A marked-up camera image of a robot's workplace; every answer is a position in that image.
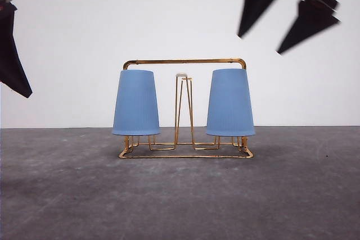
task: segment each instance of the curved metal handle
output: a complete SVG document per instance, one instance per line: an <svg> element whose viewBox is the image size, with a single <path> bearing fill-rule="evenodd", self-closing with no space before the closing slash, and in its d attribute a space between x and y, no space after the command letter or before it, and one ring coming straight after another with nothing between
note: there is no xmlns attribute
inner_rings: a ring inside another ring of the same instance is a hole
<svg viewBox="0 0 360 240"><path fill-rule="evenodd" d="M239 63L246 69L246 63L241 58L221 58L221 59L177 59L177 60L130 60L127 61L123 69L127 70L130 65L139 64L199 64L199 63Z"/></svg>

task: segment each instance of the white wall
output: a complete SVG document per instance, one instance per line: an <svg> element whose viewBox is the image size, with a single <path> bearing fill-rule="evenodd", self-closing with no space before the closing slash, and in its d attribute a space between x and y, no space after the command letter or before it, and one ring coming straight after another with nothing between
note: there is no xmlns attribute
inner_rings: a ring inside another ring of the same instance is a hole
<svg viewBox="0 0 360 240"><path fill-rule="evenodd" d="M297 0L275 1L244 40L243 0L13 0L34 93L25 99L2 85L2 127L109 127L125 61L218 57L247 62L256 125L360 125L359 0L338 1L340 25L280 56ZM137 68L155 72L160 124L171 126L175 74L194 78L195 124L206 125L220 67L228 66Z"/></svg>

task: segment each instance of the floor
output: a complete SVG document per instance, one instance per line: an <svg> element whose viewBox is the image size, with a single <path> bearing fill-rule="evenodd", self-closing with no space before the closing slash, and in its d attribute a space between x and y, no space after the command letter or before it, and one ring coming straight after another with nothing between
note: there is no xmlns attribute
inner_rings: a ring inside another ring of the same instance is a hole
<svg viewBox="0 0 360 240"><path fill-rule="evenodd" d="M359 240L360 127L256 130L253 159L132 160L111 129L2 130L2 239Z"/></svg>

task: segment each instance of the brass frame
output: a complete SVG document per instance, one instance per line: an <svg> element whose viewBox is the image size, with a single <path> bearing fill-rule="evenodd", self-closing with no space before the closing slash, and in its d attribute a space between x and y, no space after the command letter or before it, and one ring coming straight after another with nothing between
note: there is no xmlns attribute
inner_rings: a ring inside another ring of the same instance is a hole
<svg viewBox="0 0 360 240"><path fill-rule="evenodd" d="M131 60L127 61L123 69L126 70L130 65L139 64L201 64L201 63L239 63L243 69L246 69L246 63L240 58L221 58L221 59L203 59L203 60ZM181 78L180 95L178 94L179 79ZM186 82L187 100L190 115L190 129L191 129L191 142L179 142L179 122L182 102L182 91L183 83ZM248 149L248 138L247 137L236 137L237 142L234 142L231 137L231 143L221 142L220 136L214 136L213 142L196 142L194 136L194 112L192 109L192 78L189 78L185 73L179 73L175 79L175 116L174 116L174 141L173 142L156 142L155 135L148 136L147 143L141 143L140 137L138 136L137 142L134 142L134 136L125 136L124 143L125 147L119 154L121 159L163 159L163 158L180 158L180 157L196 157L196 158L233 158L233 159L250 159L254 157L254 154ZM125 156L128 153L133 152L134 148L139 145L148 145L151 151L167 151L175 150L177 145L187 144L191 145L195 151L199 150L218 150L220 145L232 145L237 147L239 153L242 155L229 156L229 155L153 155L153 156ZM165 148L154 148L154 146L168 146Z"/></svg>

